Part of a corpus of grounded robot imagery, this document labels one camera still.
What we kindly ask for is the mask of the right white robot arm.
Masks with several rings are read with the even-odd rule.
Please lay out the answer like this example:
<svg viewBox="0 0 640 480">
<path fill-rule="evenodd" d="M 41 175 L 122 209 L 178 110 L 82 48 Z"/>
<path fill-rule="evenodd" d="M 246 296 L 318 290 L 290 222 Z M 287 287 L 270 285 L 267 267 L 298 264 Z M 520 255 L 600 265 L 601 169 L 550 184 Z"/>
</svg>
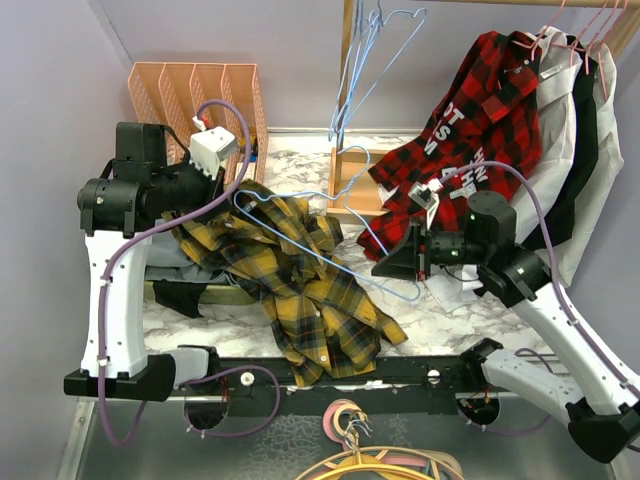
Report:
<svg viewBox="0 0 640 480">
<path fill-rule="evenodd" d="M 461 232 L 432 232 L 412 220 L 404 238 L 371 270 L 401 280 L 424 279 L 434 266 L 474 265 L 482 289 L 531 326 L 570 378 L 519 359 L 485 338 L 459 356 L 469 390 L 509 390 L 563 423 L 577 446 L 612 462 L 639 436 L 639 377 L 595 334 L 536 253 L 515 241 L 516 212 L 490 191 L 473 194 Z"/>
</svg>

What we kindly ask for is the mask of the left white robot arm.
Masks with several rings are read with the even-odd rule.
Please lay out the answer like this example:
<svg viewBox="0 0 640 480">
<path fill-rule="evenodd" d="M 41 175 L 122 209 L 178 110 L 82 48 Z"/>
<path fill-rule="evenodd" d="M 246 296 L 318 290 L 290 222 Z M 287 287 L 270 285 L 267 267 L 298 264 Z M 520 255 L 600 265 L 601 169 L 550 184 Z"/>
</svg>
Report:
<svg viewBox="0 0 640 480">
<path fill-rule="evenodd" d="M 185 145 L 169 164 L 166 126 L 120 122 L 115 155 L 77 195 L 80 228 L 90 263 L 86 346 L 77 370 L 67 374 L 69 396 L 162 402 L 188 383 L 206 395 L 220 385 L 211 347 L 180 346 L 151 354 L 143 335 L 144 281 L 157 220 L 165 212 L 197 211 L 223 192 L 220 175 L 204 174 Z"/>
</svg>

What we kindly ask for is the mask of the yellow plaid shirt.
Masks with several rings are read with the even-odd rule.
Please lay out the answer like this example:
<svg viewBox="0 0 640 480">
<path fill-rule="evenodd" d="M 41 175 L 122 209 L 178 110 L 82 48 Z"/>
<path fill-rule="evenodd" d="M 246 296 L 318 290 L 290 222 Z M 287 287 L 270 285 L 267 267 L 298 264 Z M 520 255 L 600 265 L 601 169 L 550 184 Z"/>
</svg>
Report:
<svg viewBox="0 0 640 480">
<path fill-rule="evenodd" d="M 343 240 L 339 221 L 311 212 L 303 198 L 279 198 L 245 181 L 228 211 L 171 233 L 195 263 L 227 272 L 260 304 L 300 387 L 323 374 L 370 373 L 382 342 L 407 339 L 343 270 L 334 254 Z"/>
</svg>

